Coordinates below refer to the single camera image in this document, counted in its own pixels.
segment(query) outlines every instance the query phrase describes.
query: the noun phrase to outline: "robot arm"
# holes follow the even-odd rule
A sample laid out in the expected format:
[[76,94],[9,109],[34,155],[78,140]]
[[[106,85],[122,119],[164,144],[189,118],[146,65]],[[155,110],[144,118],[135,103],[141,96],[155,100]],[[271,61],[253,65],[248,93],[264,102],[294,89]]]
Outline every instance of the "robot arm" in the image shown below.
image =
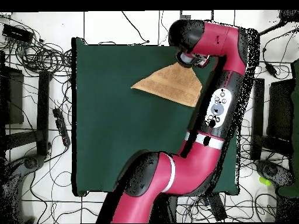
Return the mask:
[[237,105],[247,41],[242,30],[201,20],[181,19],[171,26],[169,44],[180,49],[176,57],[182,66],[192,67],[212,55],[222,58],[222,67],[204,88],[179,155],[148,152],[136,160],[112,223],[148,223],[160,193],[200,195],[208,189]]

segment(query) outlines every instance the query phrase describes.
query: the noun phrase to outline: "button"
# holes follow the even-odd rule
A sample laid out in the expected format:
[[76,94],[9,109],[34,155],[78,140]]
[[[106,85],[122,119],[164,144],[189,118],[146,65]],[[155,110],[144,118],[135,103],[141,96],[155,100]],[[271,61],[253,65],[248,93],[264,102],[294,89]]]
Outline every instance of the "button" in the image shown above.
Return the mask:
[[212,105],[211,112],[214,115],[221,115],[224,112],[223,105],[219,103]]

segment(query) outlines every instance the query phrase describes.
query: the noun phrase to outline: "white stripe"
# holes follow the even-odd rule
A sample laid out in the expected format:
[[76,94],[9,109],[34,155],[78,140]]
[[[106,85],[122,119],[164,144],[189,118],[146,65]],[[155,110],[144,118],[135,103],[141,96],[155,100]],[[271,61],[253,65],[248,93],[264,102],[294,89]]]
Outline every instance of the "white stripe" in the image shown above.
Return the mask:
[[[190,135],[190,133],[187,132],[186,136],[185,136],[186,141],[188,140],[189,135]],[[208,136],[203,135],[201,133],[198,133],[195,142],[197,142],[199,144],[203,144],[203,140],[204,140],[205,137],[208,137]],[[222,145],[223,145],[222,140],[218,140],[218,139],[215,139],[215,138],[212,138],[212,137],[210,139],[210,142],[208,143],[208,146],[211,147],[211,148],[214,148],[214,149],[221,149]]]
[[171,161],[171,178],[169,179],[169,182],[168,182],[168,185],[166,186],[166,188],[162,191],[163,193],[167,192],[171,188],[173,182],[175,181],[175,162],[169,155],[167,155],[167,156],[168,156],[169,160]]

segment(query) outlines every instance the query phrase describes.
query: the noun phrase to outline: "folded towel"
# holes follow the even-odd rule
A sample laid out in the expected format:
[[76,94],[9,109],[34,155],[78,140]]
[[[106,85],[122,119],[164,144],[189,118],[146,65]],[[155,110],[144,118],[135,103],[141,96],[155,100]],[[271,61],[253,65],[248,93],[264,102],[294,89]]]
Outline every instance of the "folded towel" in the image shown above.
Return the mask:
[[131,88],[195,107],[200,96],[201,83],[192,68],[184,68],[175,63],[154,72]]

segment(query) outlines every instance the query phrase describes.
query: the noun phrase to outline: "green mat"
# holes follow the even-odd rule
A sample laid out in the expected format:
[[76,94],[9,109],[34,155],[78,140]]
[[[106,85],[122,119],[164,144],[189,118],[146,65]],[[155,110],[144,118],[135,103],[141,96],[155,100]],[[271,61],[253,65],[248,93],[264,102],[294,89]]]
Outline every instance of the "green mat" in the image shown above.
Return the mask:
[[[136,152],[177,153],[193,108],[130,86],[153,72],[174,64],[176,49],[144,45],[76,44],[77,167],[74,188],[113,191],[117,176]],[[204,86],[215,65],[212,58],[194,72]],[[230,142],[214,192],[238,194],[235,184],[237,136]]]

